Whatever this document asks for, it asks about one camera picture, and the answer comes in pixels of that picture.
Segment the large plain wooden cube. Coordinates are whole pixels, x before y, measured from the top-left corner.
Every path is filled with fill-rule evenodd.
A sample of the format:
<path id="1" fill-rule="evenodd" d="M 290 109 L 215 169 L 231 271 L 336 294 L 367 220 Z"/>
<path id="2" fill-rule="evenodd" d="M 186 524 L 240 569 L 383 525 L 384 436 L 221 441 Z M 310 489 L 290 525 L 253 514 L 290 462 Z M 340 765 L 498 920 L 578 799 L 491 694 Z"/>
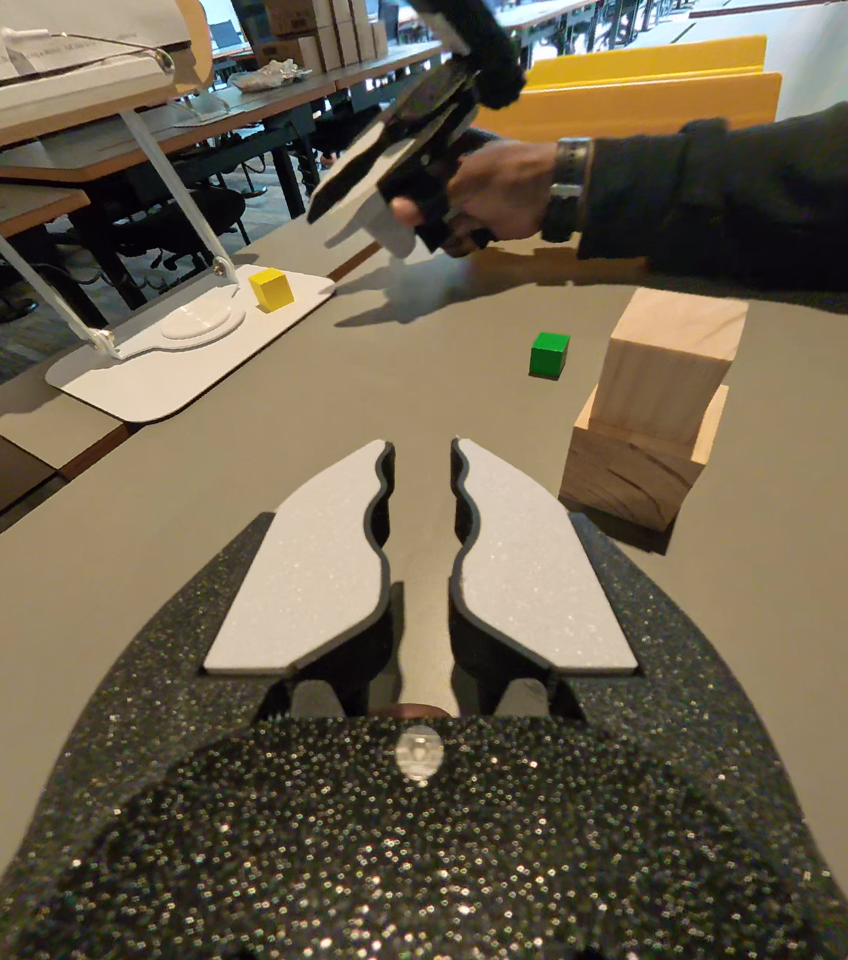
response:
<path id="1" fill-rule="evenodd" d="M 570 510 L 591 507 L 664 532 L 709 462 L 728 387 L 718 387 L 695 438 L 686 443 L 592 425 L 597 391 L 574 423 L 558 497 Z"/>

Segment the yellow wooden cube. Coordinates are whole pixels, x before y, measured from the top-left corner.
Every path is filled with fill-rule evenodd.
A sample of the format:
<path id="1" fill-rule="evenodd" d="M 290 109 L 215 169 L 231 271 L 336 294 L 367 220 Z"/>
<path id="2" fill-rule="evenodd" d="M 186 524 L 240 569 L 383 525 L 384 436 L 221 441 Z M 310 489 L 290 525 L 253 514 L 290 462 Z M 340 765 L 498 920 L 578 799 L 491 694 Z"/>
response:
<path id="1" fill-rule="evenodd" d="M 257 270 L 248 277 L 258 306 L 265 313 L 274 313 L 295 303 L 287 275 L 276 268 Z"/>

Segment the white folding stand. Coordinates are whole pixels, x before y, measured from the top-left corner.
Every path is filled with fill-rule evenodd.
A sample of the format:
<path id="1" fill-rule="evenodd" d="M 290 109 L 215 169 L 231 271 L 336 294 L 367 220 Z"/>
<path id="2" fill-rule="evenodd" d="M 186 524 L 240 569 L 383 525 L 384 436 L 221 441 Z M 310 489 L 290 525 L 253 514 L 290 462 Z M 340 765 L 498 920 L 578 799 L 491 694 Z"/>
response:
<path id="1" fill-rule="evenodd" d="M 205 18 L 184 2 L 0 2 L 0 147 L 118 114 L 212 254 L 210 270 L 109 330 L 88 326 L 0 234 L 0 253 L 84 342 L 46 382 L 129 424 L 170 417 L 335 292 L 290 271 L 295 303 L 265 313 L 136 109 L 210 76 Z"/>

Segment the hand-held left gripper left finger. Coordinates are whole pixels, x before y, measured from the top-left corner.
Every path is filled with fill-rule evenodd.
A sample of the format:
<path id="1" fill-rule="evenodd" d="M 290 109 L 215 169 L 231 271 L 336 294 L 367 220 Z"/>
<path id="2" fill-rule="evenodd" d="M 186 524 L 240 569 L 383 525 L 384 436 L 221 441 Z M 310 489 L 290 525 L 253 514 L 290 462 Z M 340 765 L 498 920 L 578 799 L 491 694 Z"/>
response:
<path id="1" fill-rule="evenodd" d="M 365 714 L 396 644 L 383 552 L 395 449 L 375 439 L 325 468 L 271 518 L 203 662 L 214 676 L 327 683 Z"/>

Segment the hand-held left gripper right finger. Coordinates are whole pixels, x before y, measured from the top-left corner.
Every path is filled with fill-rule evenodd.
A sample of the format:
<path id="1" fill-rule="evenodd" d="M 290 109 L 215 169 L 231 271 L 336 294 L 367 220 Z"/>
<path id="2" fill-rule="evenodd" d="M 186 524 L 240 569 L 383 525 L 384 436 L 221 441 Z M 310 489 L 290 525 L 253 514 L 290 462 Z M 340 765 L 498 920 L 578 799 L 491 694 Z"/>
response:
<path id="1" fill-rule="evenodd" d="M 553 699 L 562 679 L 629 677 L 638 661 L 570 515 L 535 480 L 468 438 L 451 446 L 455 666 L 491 714 L 514 680 Z"/>

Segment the person's right hand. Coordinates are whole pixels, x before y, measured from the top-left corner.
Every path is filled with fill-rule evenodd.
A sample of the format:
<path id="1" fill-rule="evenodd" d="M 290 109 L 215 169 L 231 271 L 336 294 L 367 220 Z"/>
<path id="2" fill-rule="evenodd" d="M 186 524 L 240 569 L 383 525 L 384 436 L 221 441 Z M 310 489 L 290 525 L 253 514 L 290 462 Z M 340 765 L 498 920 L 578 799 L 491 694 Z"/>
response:
<path id="1" fill-rule="evenodd" d="M 496 140 L 459 159 L 445 188 L 451 217 L 443 251 L 451 258 L 474 253 L 478 230 L 488 230 L 500 241 L 538 234 L 556 144 Z"/>

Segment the crumpled white wrapper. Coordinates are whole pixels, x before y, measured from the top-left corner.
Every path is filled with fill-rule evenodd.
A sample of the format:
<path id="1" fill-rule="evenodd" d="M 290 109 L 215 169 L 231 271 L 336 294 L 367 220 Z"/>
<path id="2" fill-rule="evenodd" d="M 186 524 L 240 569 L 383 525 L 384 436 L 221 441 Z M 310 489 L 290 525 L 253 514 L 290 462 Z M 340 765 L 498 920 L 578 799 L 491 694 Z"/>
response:
<path id="1" fill-rule="evenodd" d="M 243 94 L 250 94 L 288 87 L 311 75 L 310 69 L 299 66 L 292 58 L 271 60 L 257 70 L 235 72 L 228 79 L 228 85 Z"/>

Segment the person's right forearm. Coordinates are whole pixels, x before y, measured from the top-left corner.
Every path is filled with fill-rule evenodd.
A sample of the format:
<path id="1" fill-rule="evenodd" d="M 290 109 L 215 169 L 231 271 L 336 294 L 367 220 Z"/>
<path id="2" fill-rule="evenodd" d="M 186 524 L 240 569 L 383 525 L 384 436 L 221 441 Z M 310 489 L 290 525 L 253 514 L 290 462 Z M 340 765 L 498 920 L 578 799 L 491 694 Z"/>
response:
<path id="1" fill-rule="evenodd" d="M 705 119 L 598 139 L 584 200 L 581 260 L 848 293 L 848 102 L 763 126 Z"/>

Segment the black wristwatch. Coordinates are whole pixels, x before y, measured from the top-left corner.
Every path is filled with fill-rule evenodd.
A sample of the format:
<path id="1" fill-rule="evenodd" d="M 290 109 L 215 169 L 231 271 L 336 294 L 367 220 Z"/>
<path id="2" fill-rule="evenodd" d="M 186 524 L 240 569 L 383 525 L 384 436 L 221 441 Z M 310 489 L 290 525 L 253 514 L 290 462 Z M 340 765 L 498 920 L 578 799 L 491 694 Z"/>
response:
<path id="1" fill-rule="evenodd" d="M 593 155 L 594 141 L 591 138 L 558 140 L 540 231 L 545 242 L 565 243 L 580 231 Z"/>

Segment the long wooden desk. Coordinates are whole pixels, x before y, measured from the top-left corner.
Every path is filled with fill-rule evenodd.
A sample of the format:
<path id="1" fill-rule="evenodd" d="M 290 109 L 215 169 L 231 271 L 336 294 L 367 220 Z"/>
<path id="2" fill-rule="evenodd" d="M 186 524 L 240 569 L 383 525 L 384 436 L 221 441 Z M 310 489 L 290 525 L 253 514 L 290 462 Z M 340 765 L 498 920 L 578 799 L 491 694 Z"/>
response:
<path id="1" fill-rule="evenodd" d="M 142 119 L 167 155 L 261 121 L 271 122 L 275 128 L 290 126 L 290 137 L 295 139 L 313 130 L 318 102 L 359 87 L 365 80 L 421 64 L 438 56 L 441 50 L 438 41 L 400 46 L 377 61 L 261 93 L 243 94 L 226 87 L 219 97 L 230 106 L 229 112 L 198 126 L 184 126 L 183 108 L 170 103 L 143 113 Z M 115 116 L 0 150 L 0 179 L 83 185 L 145 161 L 146 155 L 137 140 Z"/>

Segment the short wooden desk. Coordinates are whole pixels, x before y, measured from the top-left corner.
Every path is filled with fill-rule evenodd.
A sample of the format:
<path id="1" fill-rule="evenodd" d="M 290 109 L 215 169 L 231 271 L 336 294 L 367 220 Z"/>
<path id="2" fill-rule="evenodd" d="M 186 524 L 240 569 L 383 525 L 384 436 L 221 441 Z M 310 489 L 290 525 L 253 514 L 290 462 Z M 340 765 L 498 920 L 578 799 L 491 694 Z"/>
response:
<path id="1" fill-rule="evenodd" d="M 90 203 L 80 189 L 0 183 L 0 234 L 11 238 Z"/>

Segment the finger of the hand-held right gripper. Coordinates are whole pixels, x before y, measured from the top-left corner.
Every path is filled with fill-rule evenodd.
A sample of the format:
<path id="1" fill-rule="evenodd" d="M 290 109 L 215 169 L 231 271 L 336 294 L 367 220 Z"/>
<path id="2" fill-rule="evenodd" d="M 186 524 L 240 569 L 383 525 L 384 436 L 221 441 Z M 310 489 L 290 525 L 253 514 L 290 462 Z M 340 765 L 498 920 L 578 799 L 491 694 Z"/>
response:
<path id="1" fill-rule="evenodd" d="M 431 167 L 443 162 L 478 111 L 474 74 L 465 63 L 444 63 L 422 73 L 351 145 L 311 196 L 308 222 L 333 206 L 382 166 L 382 197 L 426 196 L 435 191 Z"/>
<path id="2" fill-rule="evenodd" d="M 378 187 L 382 166 L 377 163 L 345 197 L 337 202 L 329 217 L 331 226 L 326 248 L 340 247 L 358 234 L 367 234 L 381 248 L 415 248 L 417 236 L 411 226 L 398 222 Z"/>

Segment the yellow plastic bin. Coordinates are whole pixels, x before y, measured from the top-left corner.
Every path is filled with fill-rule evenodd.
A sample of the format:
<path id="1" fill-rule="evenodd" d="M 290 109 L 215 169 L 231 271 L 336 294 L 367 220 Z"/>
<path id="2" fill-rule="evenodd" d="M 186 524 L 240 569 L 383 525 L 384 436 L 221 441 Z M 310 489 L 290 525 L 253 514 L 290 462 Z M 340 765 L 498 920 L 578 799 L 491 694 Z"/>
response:
<path id="1" fill-rule="evenodd" d="M 526 73 L 526 91 L 632 85 L 759 74 L 766 57 L 760 34 L 686 44 L 562 55 L 537 61 Z"/>
<path id="2" fill-rule="evenodd" d="M 529 142 L 669 135 L 698 119 L 738 130 L 774 121 L 781 84 L 781 74 L 759 73 L 535 89 L 502 110 L 482 107 L 472 126 Z"/>

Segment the small plain wooden cube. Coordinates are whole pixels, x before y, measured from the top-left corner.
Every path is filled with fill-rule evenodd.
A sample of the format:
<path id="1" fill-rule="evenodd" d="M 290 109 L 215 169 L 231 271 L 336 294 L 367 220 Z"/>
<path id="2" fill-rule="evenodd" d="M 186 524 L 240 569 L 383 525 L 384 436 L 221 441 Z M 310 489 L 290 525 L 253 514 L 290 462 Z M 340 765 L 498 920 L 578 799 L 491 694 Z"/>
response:
<path id="1" fill-rule="evenodd" d="M 736 356 L 747 312 L 740 299 L 637 289 L 608 342 L 591 421 L 690 445 Z"/>

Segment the green wooden cube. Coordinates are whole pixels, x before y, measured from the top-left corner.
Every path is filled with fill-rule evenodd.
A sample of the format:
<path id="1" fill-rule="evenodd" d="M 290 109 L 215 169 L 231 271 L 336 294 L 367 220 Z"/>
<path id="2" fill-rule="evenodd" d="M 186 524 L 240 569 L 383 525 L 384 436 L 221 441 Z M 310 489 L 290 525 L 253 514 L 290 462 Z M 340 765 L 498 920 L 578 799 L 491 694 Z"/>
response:
<path id="1" fill-rule="evenodd" d="M 530 350 L 528 373 L 534 378 L 557 380 L 564 369 L 570 336 L 542 331 L 537 334 Z"/>

